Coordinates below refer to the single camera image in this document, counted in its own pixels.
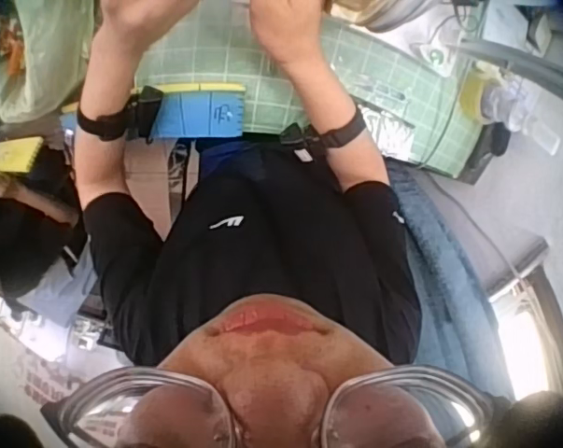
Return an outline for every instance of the clear plastic container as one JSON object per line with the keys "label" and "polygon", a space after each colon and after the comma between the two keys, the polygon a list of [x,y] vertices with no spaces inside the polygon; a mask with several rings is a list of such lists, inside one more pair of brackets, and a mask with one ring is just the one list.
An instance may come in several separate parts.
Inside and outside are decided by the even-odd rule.
{"label": "clear plastic container", "polygon": [[512,133],[521,132],[551,156],[555,156],[561,138],[546,123],[530,113],[524,101],[498,83],[485,86],[481,111],[490,122],[503,123]]}

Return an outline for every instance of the eyeglasses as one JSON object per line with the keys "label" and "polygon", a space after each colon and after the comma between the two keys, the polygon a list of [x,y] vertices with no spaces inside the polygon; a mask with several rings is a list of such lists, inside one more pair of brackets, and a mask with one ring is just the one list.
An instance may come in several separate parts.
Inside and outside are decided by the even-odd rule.
{"label": "eyeglasses", "polygon": [[[152,368],[108,372],[41,412],[71,448],[239,448],[244,437],[212,385]],[[338,387],[314,437],[322,448],[465,447],[493,413],[491,397],[455,375],[397,367]]]}

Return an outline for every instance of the plastic bag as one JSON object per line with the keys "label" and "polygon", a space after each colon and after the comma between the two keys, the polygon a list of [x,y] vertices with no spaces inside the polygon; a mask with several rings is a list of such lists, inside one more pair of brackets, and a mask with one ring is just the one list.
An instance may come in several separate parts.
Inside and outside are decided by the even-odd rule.
{"label": "plastic bag", "polygon": [[12,0],[23,30],[25,70],[8,75],[0,58],[0,119],[39,119],[62,105],[86,76],[93,0]]}

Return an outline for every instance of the mouth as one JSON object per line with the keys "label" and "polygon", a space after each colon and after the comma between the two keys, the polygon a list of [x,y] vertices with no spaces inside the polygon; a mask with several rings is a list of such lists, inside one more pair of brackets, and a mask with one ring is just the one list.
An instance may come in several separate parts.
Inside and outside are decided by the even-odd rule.
{"label": "mouth", "polygon": [[306,331],[321,332],[315,324],[279,303],[253,303],[238,307],[216,324],[219,333],[253,334],[276,331],[295,336]]}

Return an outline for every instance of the nose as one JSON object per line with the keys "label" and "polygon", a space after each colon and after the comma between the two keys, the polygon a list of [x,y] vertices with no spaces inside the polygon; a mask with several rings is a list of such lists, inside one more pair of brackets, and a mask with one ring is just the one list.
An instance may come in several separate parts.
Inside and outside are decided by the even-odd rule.
{"label": "nose", "polygon": [[324,379],[293,361],[253,358],[220,384],[246,447],[307,448],[329,399]]}

